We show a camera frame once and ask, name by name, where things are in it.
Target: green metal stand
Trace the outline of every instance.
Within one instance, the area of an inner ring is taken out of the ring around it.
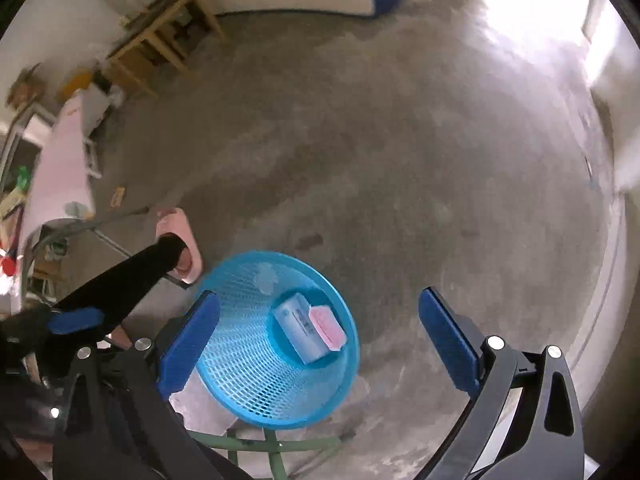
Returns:
[[[281,453],[292,451],[314,451],[335,449],[342,443],[337,436],[327,438],[314,438],[310,440],[285,440],[280,441],[273,430],[263,430],[264,440],[252,440],[248,438],[237,438],[236,430],[227,430],[225,436],[211,435],[190,431],[191,437],[205,446],[215,449],[226,449],[227,456],[231,462],[238,465],[238,451],[257,451],[269,454],[269,466],[273,480],[289,480],[284,469]]]

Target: basket rim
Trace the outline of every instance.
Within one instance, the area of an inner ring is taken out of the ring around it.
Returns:
[[[309,416],[277,420],[255,415],[229,399],[229,397],[220,390],[213,378],[206,372],[205,365],[202,362],[202,356],[198,359],[196,370],[209,393],[220,404],[222,404],[224,408],[245,422],[249,422],[260,428],[267,428],[268,430],[293,430],[295,428],[305,428],[331,415],[331,413],[343,402],[349,393],[360,363],[360,343],[358,340],[358,332],[347,304],[329,280],[310,265],[294,258],[293,256],[289,256],[288,254],[277,253],[274,251],[249,251],[229,257],[204,276],[202,284],[198,288],[198,294],[201,294],[204,290],[210,290],[207,288],[206,282],[210,281],[215,274],[226,270],[227,267],[235,267],[244,263],[256,263],[258,261],[282,264],[287,267],[291,267],[313,280],[322,292],[326,294],[334,308],[338,311],[340,322],[347,325],[343,327],[348,336],[346,344],[347,364],[344,371],[344,377],[342,378],[338,389],[327,400],[327,402],[324,402],[320,408],[312,412]]]

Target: wooden table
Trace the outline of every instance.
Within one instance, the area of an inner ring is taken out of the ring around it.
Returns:
[[[135,81],[140,88],[154,97],[158,97],[158,94],[151,89],[144,77],[128,68],[125,63],[121,62],[120,58],[132,48],[139,46],[143,41],[147,41],[181,73],[190,76],[191,71],[182,61],[182,59],[186,58],[185,51],[174,38],[162,37],[159,29],[170,22],[183,6],[191,2],[198,4],[204,13],[209,27],[215,30],[223,41],[227,41],[226,35],[220,27],[216,16],[209,12],[200,0],[158,0],[148,13],[134,22],[132,31],[120,40],[116,48],[109,54],[109,60],[114,66]]]

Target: pink package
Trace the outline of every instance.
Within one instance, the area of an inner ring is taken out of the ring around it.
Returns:
[[[347,335],[328,306],[309,307],[309,319],[329,350],[337,352],[347,342]]]

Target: sunlit floor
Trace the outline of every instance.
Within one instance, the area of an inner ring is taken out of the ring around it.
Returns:
[[[558,16],[537,0],[428,0],[376,20],[228,16],[234,45],[206,37],[188,59],[196,80],[164,67],[158,100],[134,97],[106,121],[99,210],[117,186],[123,207],[179,205],[207,269],[281,251],[349,305],[358,391],[308,434],[355,437],[320,465],[288,456],[290,471],[411,478],[449,432],[466,399],[418,322],[427,285],[516,348],[572,342],[611,182],[584,42]],[[134,251],[153,227],[149,216],[105,231]],[[117,261],[83,235],[65,272],[78,286]],[[125,326],[152,335],[188,301],[160,283]]]

